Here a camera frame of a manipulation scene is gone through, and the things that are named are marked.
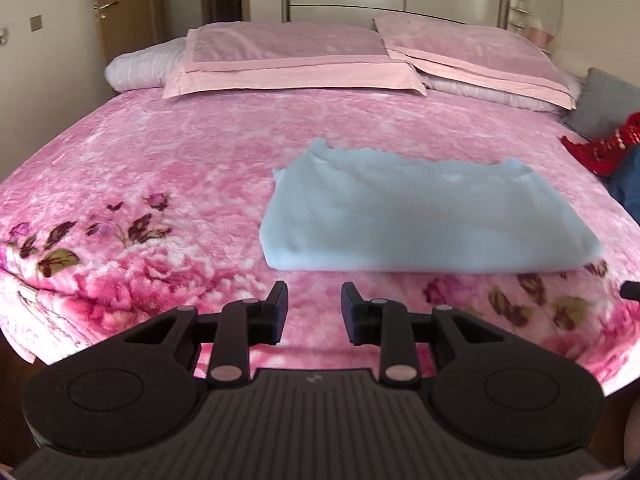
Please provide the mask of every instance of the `door handle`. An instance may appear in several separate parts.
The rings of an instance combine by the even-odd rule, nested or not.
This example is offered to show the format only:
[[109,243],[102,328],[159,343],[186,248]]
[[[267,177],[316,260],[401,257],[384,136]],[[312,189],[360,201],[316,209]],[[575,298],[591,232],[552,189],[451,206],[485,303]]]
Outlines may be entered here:
[[111,2],[110,4],[104,4],[98,7],[98,10],[108,9],[109,7],[113,7],[114,5],[119,5],[120,2]]
[[100,17],[101,20],[104,20],[107,17],[107,15],[104,13],[104,11],[106,9],[108,9],[109,7],[113,7],[113,6],[119,5],[119,4],[120,4],[120,2],[116,1],[116,2],[111,2],[110,4],[104,4],[104,5],[101,5],[101,6],[99,6],[97,4],[94,5],[94,12],[95,12],[96,18]]

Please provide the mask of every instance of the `wooden door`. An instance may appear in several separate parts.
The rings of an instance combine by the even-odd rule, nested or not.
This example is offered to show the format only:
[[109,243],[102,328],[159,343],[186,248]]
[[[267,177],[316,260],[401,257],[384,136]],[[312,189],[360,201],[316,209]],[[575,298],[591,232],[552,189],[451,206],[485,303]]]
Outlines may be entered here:
[[107,63],[164,40],[160,0],[95,0],[94,9]]

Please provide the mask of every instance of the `gray pillow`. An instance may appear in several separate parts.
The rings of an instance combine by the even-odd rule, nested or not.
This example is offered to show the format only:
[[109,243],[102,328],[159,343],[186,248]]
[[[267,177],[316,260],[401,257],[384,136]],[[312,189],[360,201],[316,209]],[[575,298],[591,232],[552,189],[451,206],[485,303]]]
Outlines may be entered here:
[[590,68],[576,109],[562,122],[587,139],[601,140],[612,136],[635,112],[640,112],[640,88]]

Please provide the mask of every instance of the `wall outlet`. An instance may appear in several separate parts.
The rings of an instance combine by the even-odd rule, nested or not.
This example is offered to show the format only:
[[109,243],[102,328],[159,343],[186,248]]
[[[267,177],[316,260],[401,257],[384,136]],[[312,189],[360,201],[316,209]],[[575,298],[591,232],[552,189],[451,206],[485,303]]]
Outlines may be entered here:
[[32,16],[31,19],[31,31],[35,32],[36,30],[40,30],[42,28],[42,15],[38,14],[37,16]]

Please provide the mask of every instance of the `light blue towel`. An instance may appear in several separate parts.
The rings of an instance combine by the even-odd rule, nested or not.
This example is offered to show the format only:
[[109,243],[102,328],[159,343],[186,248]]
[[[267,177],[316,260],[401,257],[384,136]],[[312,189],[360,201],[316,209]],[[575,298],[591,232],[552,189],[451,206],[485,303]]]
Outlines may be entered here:
[[555,272],[602,250],[564,198],[515,159],[406,160],[316,139],[274,177],[260,243],[275,269]]

